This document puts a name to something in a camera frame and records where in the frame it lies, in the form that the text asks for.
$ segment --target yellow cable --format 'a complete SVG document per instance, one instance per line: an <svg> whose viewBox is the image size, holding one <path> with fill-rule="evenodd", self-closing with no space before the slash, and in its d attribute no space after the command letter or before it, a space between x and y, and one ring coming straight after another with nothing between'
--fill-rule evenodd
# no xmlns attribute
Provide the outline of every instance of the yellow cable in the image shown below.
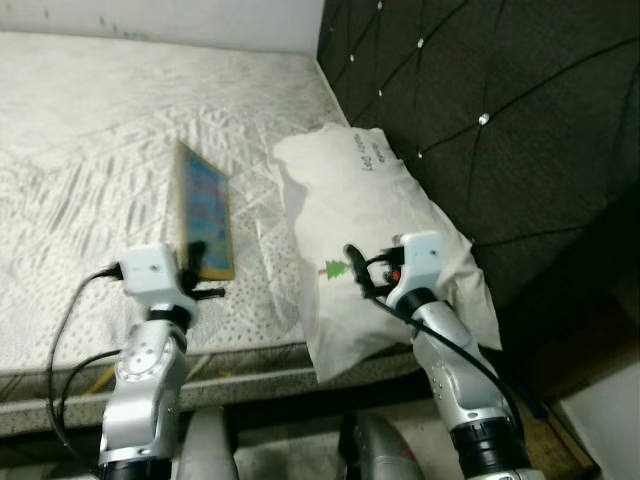
<svg viewBox="0 0 640 480"><path fill-rule="evenodd" d="M115 371L113 366L107 368L100 378L96 380L96 383L87 388L82 395L91 395L98 392L102 387L104 387L107 383L111 381L113 376L115 375Z"/></svg>

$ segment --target tufted headboard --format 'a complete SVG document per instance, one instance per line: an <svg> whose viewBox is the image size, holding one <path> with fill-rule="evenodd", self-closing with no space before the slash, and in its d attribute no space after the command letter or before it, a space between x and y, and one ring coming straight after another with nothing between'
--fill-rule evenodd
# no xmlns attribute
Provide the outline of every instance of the tufted headboard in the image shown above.
<svg viewBox="0 0 640 480"><path fill-rule="evenodd" d="M474 243L505 351L637 263L638 1L327 0L318 60Z"/></svg>

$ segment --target pillow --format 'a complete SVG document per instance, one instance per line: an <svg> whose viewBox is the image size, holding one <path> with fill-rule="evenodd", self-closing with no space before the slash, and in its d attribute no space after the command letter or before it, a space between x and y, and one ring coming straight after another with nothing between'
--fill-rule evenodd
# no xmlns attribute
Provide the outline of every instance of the pillow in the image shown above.
<svg viewBox="0 0 640 480"><path fill-rule="evenodd" d="M491 295L470 242L395 157L382 130L329 124L282 140L273 154L301 256L301 321L319 381L411 342L404 323L362 298L343 253L346 243L368 258L391 247L396 234L438 230L443 270L434 293L451 303L481 344L500 348Z"/></svg>

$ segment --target mattress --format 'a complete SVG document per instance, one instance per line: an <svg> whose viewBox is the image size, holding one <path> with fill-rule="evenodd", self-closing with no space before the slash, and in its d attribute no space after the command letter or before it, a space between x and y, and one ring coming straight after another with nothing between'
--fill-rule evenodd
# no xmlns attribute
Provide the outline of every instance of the mattress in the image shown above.
<svg viewBox="0 0 640 480"><path fill-rule="evenodd" d="M346 120L304 56L0 33L0 435L48 428L42 372L82 278L129 246L177 239L177 140L230 177L236 266L227 296L202 302L188 333L187 407L415 369L392 355L315 382L298 322L305 287L268 164L275 142L327 122ZM58 389L73 365L120 348L139 318L118 283L91 284L58 347ZM104 369L87 369L72 393ZM103 401L72 399L70 425L99 423Z"/></svg>

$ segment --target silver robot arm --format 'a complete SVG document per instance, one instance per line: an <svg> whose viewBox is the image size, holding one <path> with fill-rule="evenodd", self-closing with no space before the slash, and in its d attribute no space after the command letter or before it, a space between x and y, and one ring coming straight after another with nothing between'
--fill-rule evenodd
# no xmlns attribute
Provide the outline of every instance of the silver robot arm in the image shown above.
<svg viewBox="0 0 640 480"><path fill-rule="evenodd" d="M433 294L442 269L441 252L437 232L396 237L393 248L369 261L354 247L345 248L366 298L386 297L389 311L440 334L495 375L473 335L449 304ZM368 266L375 262L389 265L391 271L385 276L388 285L373 284ZM465 478L544 480L542 472L531 466L522 432L514 425L514 412L500 389L476 366L425 331L415 328L412 341Z"/></svg>
<svg viewBox="0 0 640 480"><path fill-rule="evenodd" d="M132 328L116 362L99 464L109 480L169 479L180 389L187 375L185 333L198 319L196 300L222 296L224 290L193 291L197 269L181 275L164 244L129 250L120 267L125 292L147 318Z"/></svg>

